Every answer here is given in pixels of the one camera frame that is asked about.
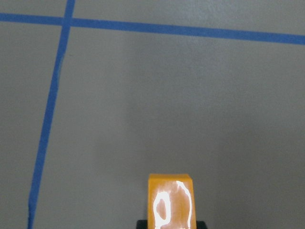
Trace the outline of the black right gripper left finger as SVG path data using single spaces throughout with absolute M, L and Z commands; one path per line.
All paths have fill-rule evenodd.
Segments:
M 148 229 L 147 220 L 138 220 L 136 222 L 136 229 Z

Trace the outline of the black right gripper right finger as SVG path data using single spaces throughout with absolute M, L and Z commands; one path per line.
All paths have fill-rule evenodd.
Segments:
M 204 221 L 197 221 L 196 228 L 197 229 L 207 229 L 207 225 Z

